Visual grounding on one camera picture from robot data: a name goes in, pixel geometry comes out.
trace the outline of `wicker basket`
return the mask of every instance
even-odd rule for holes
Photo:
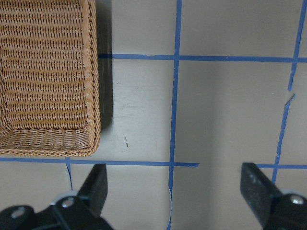
[[[95,0],[0,0],[0,154],[99,145]]]

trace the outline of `floor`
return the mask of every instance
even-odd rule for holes
[[[100,146],[87,158],[1,156],[0,209],[40,211],[106,163],[102,216],[116,230],[260,230],[242,162],[307,195],[306,6],[97,0]]]

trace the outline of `screw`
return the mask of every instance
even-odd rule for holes
[[[66,200],[63,201],[62,207],[65,207],[65,208],[70,207],[70,206],[73,205],[74,202],[75,201],[74,201],[73,197],[68,197]]]
[[[296,204],[296,205],[302,205],[304,203],[303,198],[298,195],[290,196],[290,200],[292,201],[293,204]]]
[[[11,214],[11,217],[13,219],[21,217],[25,212],[25,208],[24,207],[19,207],[17,210],[13,211]]]

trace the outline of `blue painter's tape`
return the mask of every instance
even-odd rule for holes
[[[281,125],[281,128],[280,128],[279,141],[278,141],[277,151],[276,151],[277,155],[276,155],[275,163],[274,163],[275,166],[279,165],[279,161],[280,161],[280,157],[281,157],[281,153],[282,153],[283,137],[284,137],[285,129],[286,129],[286,126],[287,126],[287,118],[288,118],[288,114],[289,114],[290,104],[291,104],[291,102],[293,101],[294,98],[295,98],[295,94],[293,94],[293,96],[290,98],[290,100],[284,106],[282,125]],[[273,183],[276,182],[277,172],[278,172],[278,168],[276,167],[276,168],[274,168],[273,175],[272,175],[272,182]]]
[[[307,57],[298,57],[297,58],[298,63],[306,63],[307,62]]]
[[[290,57],[248,57],[248,56],[188,56],[180,55],[182,61],[241,61],[241,62],[281,62],[292,63]]]
[[[302,8],[301,8],[301,14],[300,14],[299,23],[298,23],[296,41],[295,41],[294,54],[293,54],[294,59],[297,59],[298,55],[299,55],[299,48],[300,48],[300,44],[301,44],[304,21],[305,21],[305,17],[306,17],[306,7],[307,7],[307,0],[303,0]]]
[[[307,57],[253,57],[253,56],[197,56],[197,55],[144,55],[144,54],[99,54],[98,58],[131,59],[131,60],[180,60],[180,61],[230,61],[230,62],[277,62],[306,63]]]
[[[62,163],[67,164],[68,159],[39,159],[39,158],[5,158],[0,162],[27,162],[27,163]],[[97,161],[97,160],[72,160],[69,164],[107,164],[107,165],[135,165],[135,166],[174,166],[174,167],[198,167],[199,163],[192,162],[165,162],[165,161]]]
[[[173,179],[174,179],[174,161],[175,161],[175,140],[176,140],[176,117],[177,117],[177,92],[178,92],[178,73],[179,73],[179,55],[180,55],[180,34],[181,34],[181,14],[182,0],[177,0],[176,5],[176,31],[175,31],[175,51],[174,51],[174,80],[173,80],[173,99],[172,99],[172,117],[171,117],[171,141],[169,162],[171,163],[168,171],[168,188],[173,196]],[[167,226],[171,230],[172,213]]]
[[[174,60],[174,55],[112,54],[114,59]]]
[[[306,17],[306,7],[307,7],[307,0],[303,0],[301,15],[299,18],[299,23],[298,23],[298,30],[297,30],[297,35],[296,35],[295,48],[294,48],[294,53],[293,53],[293,59],[295,60],[295,62],[292,64],[292,67],[291,67],[288,91],[292,90],[293,80],[294,80],[294,76],[296,73],[296,66],[297,66],[296,62],[298,61],[299,48],[301,44],[302,32],[303,32],[303,27],[304,27],[304,22],[305,22],[305,17]]]
[[[296,73],[296,67],[297,67],[297,63],[292,63],[290,78],[289,78],[289,84],[288,84],[288,91],[289,92],[291,92],[291,90],[292,90],[294,75]]]
[[[70,162],[70,158],[69,158],[69,157],[66,157],[66,158],[65,158],[65,164],[66,164],[66,167],[67,167],[68,176],[69,176],[69,181],[70,181],[71,190],[72,190],[71,162]]]
[[[307,169],[307,165],[302,164],[257,164],[260,169]]]
[[[0,157],[0,162],[26,162],[26,163],[62,163],[65,159],[49,159],[49,158],[6,158]]]

